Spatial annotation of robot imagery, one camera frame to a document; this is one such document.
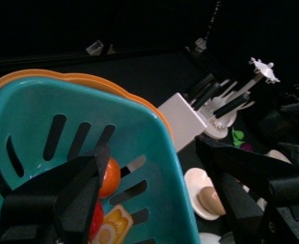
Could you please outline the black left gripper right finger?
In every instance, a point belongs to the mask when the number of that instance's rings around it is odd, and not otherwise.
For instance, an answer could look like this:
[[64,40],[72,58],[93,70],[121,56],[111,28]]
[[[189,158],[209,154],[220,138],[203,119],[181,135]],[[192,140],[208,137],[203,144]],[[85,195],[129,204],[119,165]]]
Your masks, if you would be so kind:
[[208,137],[196,152],[227,210],[236,244],[299,244],[299,168]]

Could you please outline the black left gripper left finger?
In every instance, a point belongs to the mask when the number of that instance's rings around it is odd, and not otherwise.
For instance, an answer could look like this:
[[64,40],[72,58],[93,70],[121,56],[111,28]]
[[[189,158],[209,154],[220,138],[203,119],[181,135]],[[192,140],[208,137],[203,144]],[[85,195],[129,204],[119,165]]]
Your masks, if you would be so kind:
[[7,195],[0,244],[88,244],[109,157],[109,147],[99,146]]

